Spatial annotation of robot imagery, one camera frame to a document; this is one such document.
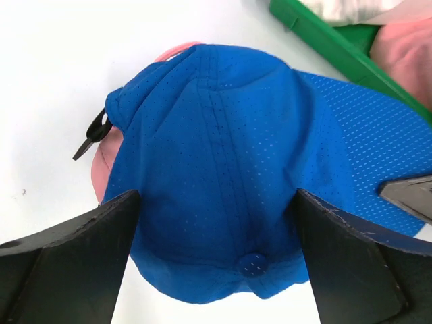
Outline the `pink LA cap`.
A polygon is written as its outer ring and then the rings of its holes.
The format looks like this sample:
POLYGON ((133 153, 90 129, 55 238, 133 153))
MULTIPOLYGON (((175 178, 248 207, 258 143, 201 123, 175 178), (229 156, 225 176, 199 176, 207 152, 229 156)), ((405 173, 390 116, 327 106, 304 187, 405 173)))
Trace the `pink LA cap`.
POLYGON ((380 25, 371 59, 431 110, 431 2, 383 1, 366 23, 380 25))

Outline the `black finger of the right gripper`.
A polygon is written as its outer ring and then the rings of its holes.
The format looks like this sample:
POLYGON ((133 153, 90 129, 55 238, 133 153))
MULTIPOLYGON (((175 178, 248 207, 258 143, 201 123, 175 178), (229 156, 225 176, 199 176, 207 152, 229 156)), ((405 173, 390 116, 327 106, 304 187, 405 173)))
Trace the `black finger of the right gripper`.
POLYGON ((379 196, 431 225, 431 175, 383 182, 379 196))

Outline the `white NY cap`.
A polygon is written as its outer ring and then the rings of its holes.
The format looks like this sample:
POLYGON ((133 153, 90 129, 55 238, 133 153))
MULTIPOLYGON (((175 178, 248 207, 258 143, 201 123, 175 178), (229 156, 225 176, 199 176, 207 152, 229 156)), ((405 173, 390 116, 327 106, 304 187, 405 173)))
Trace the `white NY cap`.
POLYGON ((368 22, 394 9, 402 1, 388 0, 304 0, 301 3, 333 26, 368 22))

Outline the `blue mesh cap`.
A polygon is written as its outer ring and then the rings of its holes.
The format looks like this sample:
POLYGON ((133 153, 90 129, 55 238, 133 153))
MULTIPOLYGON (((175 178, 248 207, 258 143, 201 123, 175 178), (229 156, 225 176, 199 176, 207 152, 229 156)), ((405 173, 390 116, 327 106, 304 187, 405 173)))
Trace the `blue mesh cap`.
POLYGON ((431 127, 380 92, 262 51, 198 44, 107 95, 123 141, 102 203, 139 192, 130 255, 160 293, 207 304, 308 280, 287 207, 304 189, 407 236, 421 220, 377 194, 431 172, 431 127))

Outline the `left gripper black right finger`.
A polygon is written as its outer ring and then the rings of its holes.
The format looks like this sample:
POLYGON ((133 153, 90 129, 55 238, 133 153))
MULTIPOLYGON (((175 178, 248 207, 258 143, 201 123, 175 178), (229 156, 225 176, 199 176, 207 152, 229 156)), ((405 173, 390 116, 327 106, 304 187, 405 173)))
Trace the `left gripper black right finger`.
POLYGON ((298 190, 292 200, 322 323, 430 323, 431 243, 298 190))

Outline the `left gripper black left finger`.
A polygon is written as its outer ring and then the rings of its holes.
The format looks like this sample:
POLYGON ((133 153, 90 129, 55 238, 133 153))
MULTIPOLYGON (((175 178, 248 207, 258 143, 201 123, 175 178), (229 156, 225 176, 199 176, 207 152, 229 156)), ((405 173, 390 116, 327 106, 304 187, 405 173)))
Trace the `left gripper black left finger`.
POLYGON ((1 245, 1 322, 110 323, 140 213, 129 190, 1 245))

